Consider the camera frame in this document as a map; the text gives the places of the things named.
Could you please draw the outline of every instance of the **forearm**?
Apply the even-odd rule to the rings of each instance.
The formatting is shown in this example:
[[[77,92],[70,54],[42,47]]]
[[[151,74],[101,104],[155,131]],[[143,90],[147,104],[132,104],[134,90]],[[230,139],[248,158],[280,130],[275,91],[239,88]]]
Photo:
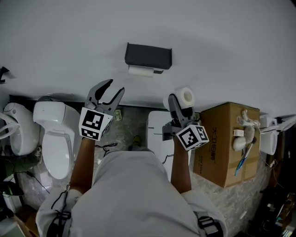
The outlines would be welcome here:
[[[76,189],[82,194],[92,187],[95,141],[84,138],[81,141],[79,153],[71,176],[70,189]]]
[[[174,145],[171,184],[179,193],[185,193],[191,190],[188,152],[184,149],[177,137],[174,138]]]

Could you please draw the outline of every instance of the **shirt sleeve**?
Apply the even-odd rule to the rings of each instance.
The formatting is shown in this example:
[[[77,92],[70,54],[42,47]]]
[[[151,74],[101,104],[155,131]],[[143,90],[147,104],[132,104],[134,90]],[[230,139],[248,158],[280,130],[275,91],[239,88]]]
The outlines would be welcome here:
[[[65,190],[61,188],[53,189],[47,199],[40,206],[36,215],[36,224],[41,237],[46,236],[49,226],[53,220],[57,217],[57,211],[61,211],[65,202]],[[66,198],[66,207],[64,211],[71,212],[72,208],[82,196],[82,193],[75,189],[70,189]],[[69,229],[72,223],[72,219],[66,222],[64,225],[64,233],[69,233]]]
[[[223,236],[227,237],[227,228],[222,213],[215,207],[211,200],[201,191],[191,190],[181,194],[194,212],[207,212],[209,217],[218,221],[223,230]]]

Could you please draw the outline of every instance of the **white plastic container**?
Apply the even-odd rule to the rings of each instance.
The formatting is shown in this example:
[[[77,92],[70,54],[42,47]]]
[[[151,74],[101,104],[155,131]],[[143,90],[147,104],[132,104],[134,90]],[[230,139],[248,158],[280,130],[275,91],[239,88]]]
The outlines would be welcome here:
[[[260,151],[274,155],[278,143],[278,132],[270,131],[260,135]]]

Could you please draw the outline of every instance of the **toilet lid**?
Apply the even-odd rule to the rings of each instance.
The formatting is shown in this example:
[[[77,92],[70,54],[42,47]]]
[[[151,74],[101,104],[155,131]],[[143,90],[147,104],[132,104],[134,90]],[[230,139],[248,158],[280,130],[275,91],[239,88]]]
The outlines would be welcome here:
[[[59,133],[46,133],[42,142],[44,164],[49,173],[56,179],[68,175],[72,149],[69,136]]]

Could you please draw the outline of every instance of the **tile floor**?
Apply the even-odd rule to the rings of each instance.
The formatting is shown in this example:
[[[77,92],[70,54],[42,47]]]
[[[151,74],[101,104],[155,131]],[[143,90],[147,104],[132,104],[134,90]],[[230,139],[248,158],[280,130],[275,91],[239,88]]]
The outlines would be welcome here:
[[[76,109],[79,111],[79,108],[81,109],[81,106],[78,105]],[[123,119],[121,121],[114,121],[109,132],[98,143],[100,145],[118,143],[116,147],[110,148],[110,151],[126,150],[135,135],[140,135],[144,140],[147,118],[152,111],[147,108],[131,107],[122,107],[121,110]],[[103,155],[102,149],[95,149],[94,170],[98,167],[97,160],[102,159]],[[248,220],[252,219],[259,205],[261,199],[260,190],[263,190],[268,184],[270,171],[265,167],[264,162],[259,163],[257,175],[253,180],[226,189],[193,173],[193,164],[194,159],[192,158],[190,162],[192,187],[194,189],[202,189],[223,213],[228,226],[228,236],[232,237],[240,230],[245,229]],[[49,192],[52,190],[52,187],[66,187],[71,176],[69,174],[63,180],[56,180],[50,176],[44,163],[35,166],[33,172]],[[38,209],[48,196],[48,193],[35,179],[27,174],[18,174],[18,178],[25,193],[23,196],[24,202]]]

